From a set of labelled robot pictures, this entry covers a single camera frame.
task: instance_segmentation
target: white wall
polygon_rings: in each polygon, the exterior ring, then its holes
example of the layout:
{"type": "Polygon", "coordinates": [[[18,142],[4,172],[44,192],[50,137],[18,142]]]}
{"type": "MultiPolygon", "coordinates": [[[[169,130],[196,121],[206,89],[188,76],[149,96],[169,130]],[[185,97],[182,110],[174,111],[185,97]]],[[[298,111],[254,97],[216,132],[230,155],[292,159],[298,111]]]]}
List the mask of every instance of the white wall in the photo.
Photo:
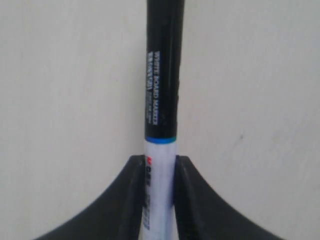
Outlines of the white wall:
{"type": "MultiPolygon", "coordinates": [[[[145,5],[0,1],[0,239],[71,218],[143,152],[145,5]]],[[[320,238],[319,8],[185,6],[179,153],[290,240],[320,238]]]]}

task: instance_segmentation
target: marker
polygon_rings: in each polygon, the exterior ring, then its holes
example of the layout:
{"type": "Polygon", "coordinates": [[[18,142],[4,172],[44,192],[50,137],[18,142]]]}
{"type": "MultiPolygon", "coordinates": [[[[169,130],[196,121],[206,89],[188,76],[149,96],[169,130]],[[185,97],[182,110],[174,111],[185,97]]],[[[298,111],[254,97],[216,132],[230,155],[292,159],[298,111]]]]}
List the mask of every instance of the marker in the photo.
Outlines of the marker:
{"type": "Polygon", "coordinates": [[[185,0],[147,0],[143,240],[170,240],[185,0]]]}

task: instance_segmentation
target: whiteboard marker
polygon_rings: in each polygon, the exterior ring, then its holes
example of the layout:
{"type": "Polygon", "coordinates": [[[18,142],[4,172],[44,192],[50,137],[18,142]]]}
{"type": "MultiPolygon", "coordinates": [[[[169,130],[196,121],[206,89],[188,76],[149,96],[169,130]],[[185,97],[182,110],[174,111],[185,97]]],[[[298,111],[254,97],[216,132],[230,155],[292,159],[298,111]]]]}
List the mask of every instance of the whiteboard marker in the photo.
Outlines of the whiteboard marker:
{"type": "Polygon", "coordinates": [[[143,240],[170,240],[184,0],[147,0],[143,240]]]}

